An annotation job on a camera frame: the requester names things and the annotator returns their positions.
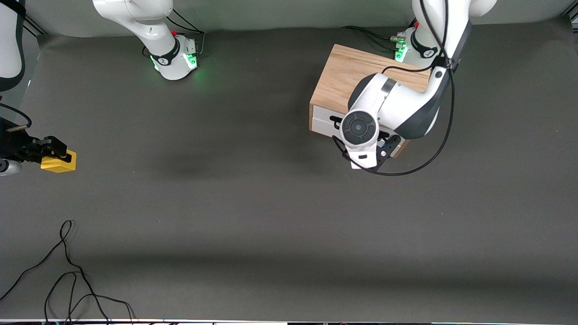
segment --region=yellow block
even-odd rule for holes
[[[71,150],[67,150],[72,156],[72,160],[70,162],[65,162],[60,159],[52,158],[52,157],[42,157],[42,163],[40,164],[40,168],[44,169],[45,171],[55,172],[55,173],[64,173],[64,172],[72,172],[76,170],[76,153]]]

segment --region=gray tabletop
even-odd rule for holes
[[[378,53],[355,31],[213,32],[177,82],[134,37],[45,38],[22,107],[78,169],[0,179],[0,291],[75,219],[73,260],[141,318],[578,323],[572,42],[567,18],[474,26],[445,150],[380,178],[307,130],[333,44]],[[448,111],[384,170],[427,160]],[[59,250],[1,318],[43,317],[66,270]]]

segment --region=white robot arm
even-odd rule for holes
[[[448,3],[447,29],[445,1]],[[350,110],[340,126],[341,140],[349,154],[352,168],[369,169],[377,166],[380,124],[405,139],[421,138],[431,130],[438,116],[442,95],[450,83],[450,76],[446,58],[438,60],[439,65],[432,64],[434,54],[440,53],[442,44],[438,43],[430,28],[440,40],[447,31],[445,40],[441,41],[444,42],[442,53],[452,62],[453,72],[471,31],[470,14],[486,13],[495,2],[496,0],[413,0],[413,10],[420,25],[412,32],[412,46],[415,45],[413,39],[418,38],[420,44],[417,47],[428,47],[432,51],[431,56],[416,59],[418,66],[432,68],[428,86],[423,93],[419,93],[382,73],[370,75],[359,82],[350,98]],[[431,26],[426,22],[422,8],[425,9]]]
[[[24,76],[24,1],[0,0],[0,91],[14,88]]]
[[[134,33],[151,53],[155,69],[168,80],[186,77],[198,66],[197,44],[184,36],[173,36],[165,23],[143,24],[169,16],[172,0],[92,0],[104,18]]]

